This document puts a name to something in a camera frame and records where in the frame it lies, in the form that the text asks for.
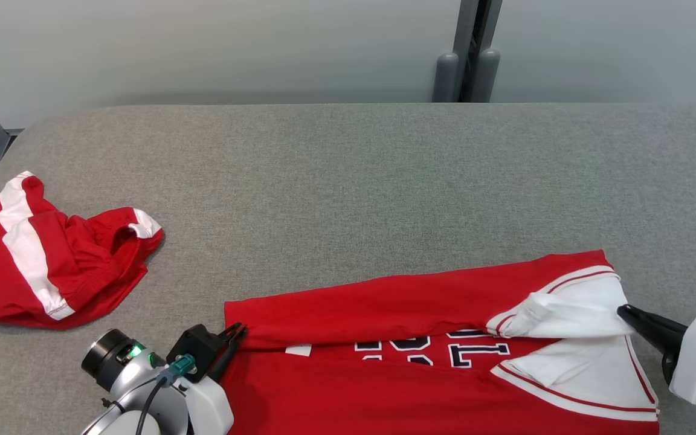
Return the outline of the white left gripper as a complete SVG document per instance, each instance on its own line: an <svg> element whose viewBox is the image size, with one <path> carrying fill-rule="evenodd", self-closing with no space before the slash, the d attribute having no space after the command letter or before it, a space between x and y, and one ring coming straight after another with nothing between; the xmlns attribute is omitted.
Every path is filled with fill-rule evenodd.
<svg viewBox="0 0 696 435"><path fill-rule="evenodd" d="M221 382L247 332L248 328L241 322L224 329L221 352L209 371L209 378L197 383L186 382L186 407L197 435L227 434L234 424L227 395L217 382Z"/></svg>

